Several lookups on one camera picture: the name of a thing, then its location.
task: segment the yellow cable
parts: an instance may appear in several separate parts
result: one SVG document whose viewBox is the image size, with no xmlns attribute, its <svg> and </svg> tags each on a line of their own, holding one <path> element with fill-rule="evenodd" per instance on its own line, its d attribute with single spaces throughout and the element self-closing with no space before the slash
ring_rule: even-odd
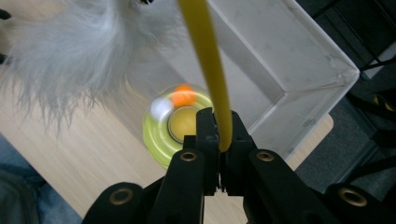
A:
<svg viewBox="0 0 396 224">
<path fill-rule="evenodd" d="M 219 129 L 219 150 L 225 152 L 233 138 L 230 102 L 206 0 L 178 0 L 204 73 Z"/>
</svg>

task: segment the screw hole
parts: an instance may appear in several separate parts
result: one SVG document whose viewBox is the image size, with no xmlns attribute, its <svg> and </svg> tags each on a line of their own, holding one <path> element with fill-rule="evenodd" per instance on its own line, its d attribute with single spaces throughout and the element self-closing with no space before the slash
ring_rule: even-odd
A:
<svg viewBox="0 0 396 224">
<path fill-rule="evenodd" d="M 193 153 L 193 152 L 184 152 L 180 155 L 180 158 L 183 161 L 195 161 L 197 159 L 197 154 Z"/>
<path fill-rule="evenodd" d="M 338 190 L 338 195 L 346 203 L 357 207 L 364 207 L 367 205 L 367 199 L 353 189 L 341 188 Z"/>
<path fill-rule="evenodd" d="M 134 197 L 134 191 L 127 188 L 117 189 L 110 195 L 110 202 L 114 205 L 128 203 Z"/>
<path fill-rule="evenodd" d="M 261 161 L 273 161 L 274 160 L 274 156 L 268 152 L 261 151 L 261 152 L 257 153 L 256 156 Z"/>
</svg>

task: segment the white fluffy feathers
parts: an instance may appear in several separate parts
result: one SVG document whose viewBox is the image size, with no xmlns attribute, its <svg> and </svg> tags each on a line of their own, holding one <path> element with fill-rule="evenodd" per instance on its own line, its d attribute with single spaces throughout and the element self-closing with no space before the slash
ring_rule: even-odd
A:
<svg viewBox="0 0 396 224">
<path fill-rule="evenodd" d="M 117 100 L 141 50 L 166 43 L 179 23 L 170 1 L 65 1 L 60 13 L 19 30 L 2 84 L 18 84 L 20 106 L 30 112 L 39 103 L 47 122 L 70 119 L 78 102 Z"/>
</svg>

